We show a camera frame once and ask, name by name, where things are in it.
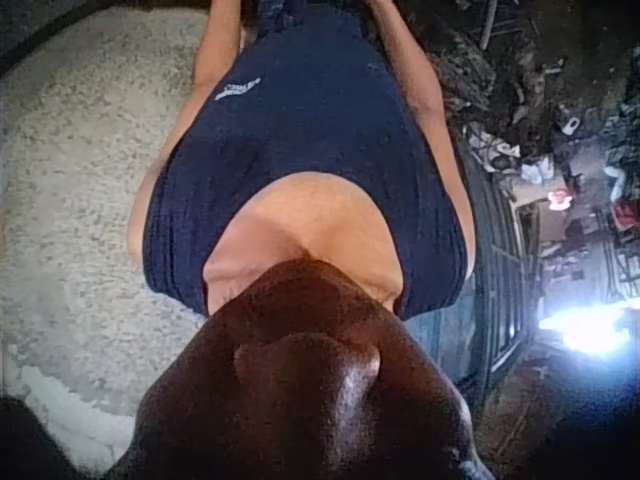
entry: navy blue tank top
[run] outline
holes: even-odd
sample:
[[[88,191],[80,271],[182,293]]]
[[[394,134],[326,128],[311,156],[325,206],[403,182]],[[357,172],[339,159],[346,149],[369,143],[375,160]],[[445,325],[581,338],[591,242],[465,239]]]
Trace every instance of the navy blue tank top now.
[[[240,208],[280,178],[322,172],[362,188],[384,216],[404,278],[400,318],[450,305],[467,268],[462,231],[384,60],[346,12],[308,5],[286,23],[237,59],[174,148],[146,219],[147,283],[207,315],[202,270]]]

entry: woman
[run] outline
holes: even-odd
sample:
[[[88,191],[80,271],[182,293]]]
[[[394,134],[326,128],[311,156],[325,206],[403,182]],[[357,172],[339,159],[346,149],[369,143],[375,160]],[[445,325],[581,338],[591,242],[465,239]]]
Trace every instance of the woman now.
[[[149,286],[210,318],[112,476],[490,478],[399,321],[474,263],[442,92],[392,0],[369,7],[395,78],[348,12],[265,2],[238,57],[240,0],[212,2],[128,236]]]

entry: debris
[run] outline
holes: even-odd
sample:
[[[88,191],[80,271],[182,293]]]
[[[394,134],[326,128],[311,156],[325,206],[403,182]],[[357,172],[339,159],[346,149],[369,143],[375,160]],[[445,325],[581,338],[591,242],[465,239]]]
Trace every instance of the debris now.
[[[549,210],[554,212],[563,212],[571,207],[573,197],[566,187],[558,188],[553,192],[549,192]]]
[[[550,243],[549,245],[544,245],[540,252],[540,258],[547,258],[556,253],[562,247],[562,243]]]
[[[515,190],[515,175],[492,175],[491,180],[493,185],[502,193],[511,203],[517,203],[518,197],[516,197]]]
[[[471,106],[471,102],[454,97],[453,95],[445,95],[444,103],[448,112],[460,112]]]
[[[520,177],[534,185],[542,185],[544,180],[551,180],[555,175],[553,163],[549,156],[545,155],[534,164],[522,164],[522,172]]]
[[[608,177],[616,179],[616,183],[611,189],[611,203],[616,203],[624,196],[625,187],[627,185],[627,174],[621,168],[617,168],[612,165],[604,167],[604,173]]]
[[[433,30],[421,32],[418,38],[430,52],[429,58],[445,90],[463,102],[489,111],[496,72],[478,47],[439,20]]]
[[[591,135],[595,135],[602,129],[602,120],[598,108],[590,108],[584,114],[583,128]]]
[[[529,19],[529,25],[531,25],[531,29],[536,34],[536,37],[540,38],[542,35],[540,34],[540,29],[538,28],[538,24],[532,18]]]
[[[556,124],[562,133],[570,137],[576,132],[581,122],[578,117],[571,114],[571,111],[564,104],[560,104],[556,111]]]
[[[547,85],[544,71],[536,69],[524,78],[524,87],[527,91],[527,103],[532,108],[539,108],[544,103],[544,93]]]
[[[480,48],[486,50],[489,46],[489,40],[491,39],[491,31],[493,30],[493,24],[496,21],[496,13],[498,11],[498,0],[489,0],[489,9],[487,11],[487,19],[484,23],[484,30],[482,31],[482,38],[480,39]]]
[[[487,172],[516,173],[520,163],[520,146],[511,146],[485,132],[478,122],[465,126],[463,135],[472,147],[476,160]]]
[[[606,152],[607,165],[625,171],[640,170],[640,47],[634,50],[624,103],[618,115],[607,120],[603,128],[611,148]]]
[[[533,367],[531,370],[538,373],[538,380],[542,382],[544,382],[547,379],[547,377],[551,374],[551,369],[549,368],[548,365],[545,365],[543,367]]]
[[[536,68],[536,44],[531,40],[525,40],[516,53],[516,63],[520,65],[523,76],[532,73]]]
[[[529,114],[529,107],[527,105],[520,105],[513,113],[513,121],[511,125],[517,125]]]
[[[520,85],[520,83],[518,82],[512,82],[514,88],[516,89],[516,95],[518,95],[518,103],[520,105],[524,104],[524,101],[526,100],[526,97],[524,96],[524,90],[522,89],[522,86]]]
[[[549,65],[545,68],[545,75],[557,75],[562,73],[564,66],[567,63],[567,57],[560,57],[555,65]]]
[[[640,229],[640,212],[638,211],[637,201],[618,200],[611,205],[611,212],[619,232]]]
[[[456,5],[463,12],[467,11],[469,7],[471,7],[471,2],[469,0],[456,0]]]

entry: neck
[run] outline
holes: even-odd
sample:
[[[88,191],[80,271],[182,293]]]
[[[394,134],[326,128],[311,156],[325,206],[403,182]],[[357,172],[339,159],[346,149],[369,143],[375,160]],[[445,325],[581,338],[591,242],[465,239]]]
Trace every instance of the neck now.
[[[212,265],[205,267],[204,283],[209,315],[213,315],[223,305],[236,298],[253,284],[259,277],[271,268],[291,260],[309,259],[309,255],[290,256],[279,261],[260,262],[251,266],[247,265]],[[384,308],[393,313],[396,299],[401,295],[401,286],[395,285],[393,279],[366,272],[352,271],[344,265],[332,262],[329,259],[318,258],[344,273],[370,298],[380,303]]]

